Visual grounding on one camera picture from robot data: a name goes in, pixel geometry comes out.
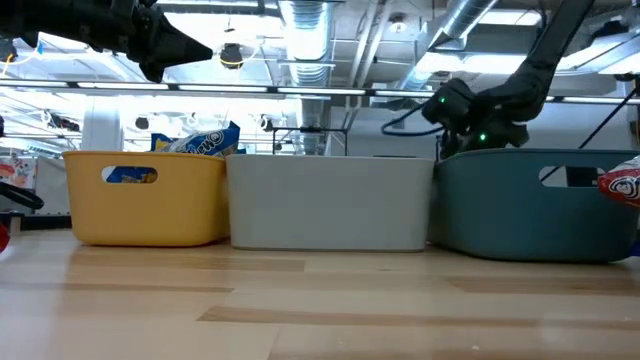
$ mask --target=wooden table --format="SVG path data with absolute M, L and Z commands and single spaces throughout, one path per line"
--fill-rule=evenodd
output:
M 640 359 L 640 261 L 82 246 L 0 255 L 0 359 Z

